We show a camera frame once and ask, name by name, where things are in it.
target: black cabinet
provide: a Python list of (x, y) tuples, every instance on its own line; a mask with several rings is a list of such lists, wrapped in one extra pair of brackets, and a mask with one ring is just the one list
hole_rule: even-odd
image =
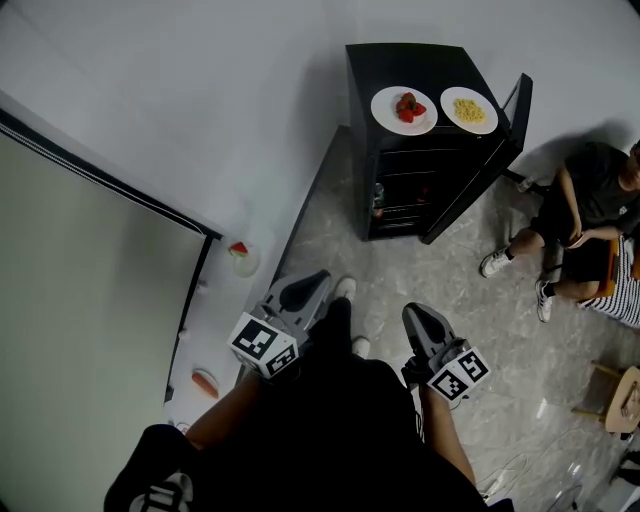
[[(501, 108), (462, 48), (380, 43), (347, 46), (351, 142), (360, 236), (375, 240), (418, 236), (431, 243), (520, 154), (531, 105), (531, 79), (522, 75)], [(438, 123), (428, 133), (403, 136), (371, 114), (373, 96), (406, 86), (431, 98)], [(468, 87), (498, 112), (498, 127), (475, 135), (440, 108), (449, 87)]]

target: human hand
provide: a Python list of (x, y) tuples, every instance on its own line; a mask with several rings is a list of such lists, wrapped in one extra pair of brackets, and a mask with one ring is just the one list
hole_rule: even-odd
[(569, 246), (568, 249), (577, 249), (578, 247), (582, 247), (582, 245), (590, 238), (593, 238), (593, 232), (590, 229), (587, 229), (582, 232), (582, 238), (579, 238), (573, 243), (573, 245)]
[(582, 236), (582, 221), (580, 217), (575, 217), (573, 220), (573, 231), (569, 235), (569, 245), (574, 244)]

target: white plate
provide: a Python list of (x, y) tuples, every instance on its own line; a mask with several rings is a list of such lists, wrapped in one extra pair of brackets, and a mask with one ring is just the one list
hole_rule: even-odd
[[(416, 101), (427, 108), (424, 114), (413, 119), (413, 123), (401, 121), (396, 114), (396, 103), (406, 92), (413, 93)], [(387, 130), (400, 135), (422, 135), (431, 130), (438, 122), (438, 109), (435, 103), (411, 87), (394, 86), (378, 91), (371, 100), (371, 113), (376, 121)]]
[[(456, 108), (453, 106), (453, 102), (458, 98), (462, 100), (474, 100), (486, 117), (481, 123), (467, 123), (462, 119), (458, 119), (456, 116)], [(486, 135), (491, 133), (498, 127), (498, 113), (493, 105), (482, 94), (467, 89), (466, 87), (450, 87), (442, 93), (440, 96), (440, 106), (447, 117), (456, 123), (463, 130), (467, 130), (471, 133), (477, 133), (478, 135)]]

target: white sneaker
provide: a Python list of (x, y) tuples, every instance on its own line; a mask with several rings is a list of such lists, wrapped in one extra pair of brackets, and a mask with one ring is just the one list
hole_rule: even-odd
[(553, 297), (547, 297), (542, 288), (549, 281), (538, 279), (536, 281), (536, 295), (538, 296), (538, 318), (541, 322), (547, 323), (551, 319), (551, 306), (553, 305)]
[(353, 299), (356, 298), (356, 280), (353, 277), (344, 276), (338, 281), (333, 294), (334, 298), (345, 297), (353, 304)]
[(371, 349), (371, 342), (364, 336), (358, 336), (351, 342), (351, 352), (360, 356), (362, 359), (366, 359)]
[(482, 260), (482, 263), (480, 264), (480, 273), (484, 277), (491, 277), (511, 263), (511, 260), (505, 254), (506, 250), (506, 247), (504, 249), (500, 249), (498, 252), (489, 254), (489, 256)]

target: person's arm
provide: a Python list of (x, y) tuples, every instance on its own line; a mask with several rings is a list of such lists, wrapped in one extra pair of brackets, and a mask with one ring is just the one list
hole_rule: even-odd
[(263, 393), (260, 377), (250, 372), (191, 426), (186, 434), (187, 440), (198, 450), (224, 441), (246, 420)]
[(458, 439), (447, 401), (430, 387), (420, 386), (420, 402), (427, 446), (449, 461), (473, 485), (476, 485), (473, 469)]
[(569, 236), (569, 240), (575, 240), (582, 233), (582, 221), (580, 220), (580, 212), (578, 211), (578, 201), (576, 199), (576, 191), (573, 188), (573, 180), (571, 179), (571, 175), (569, 174), (569, 171), (567, 171), (566, 167), (562, 167), (558, 171), (557, 178), (560, 188), (562, 189), (562, 193), (569, 205), (571, 215), (573, 216), (573, 231)]
[(615, 226), (601, 226), (599, 228), (587, 229), (582, 233), (580, 241), (571, 246), (571, 248), (577, 249), (591, 238), (597, 238), (598, 240), (616, 240), (620, 235), (622, 235), (622, 231)]

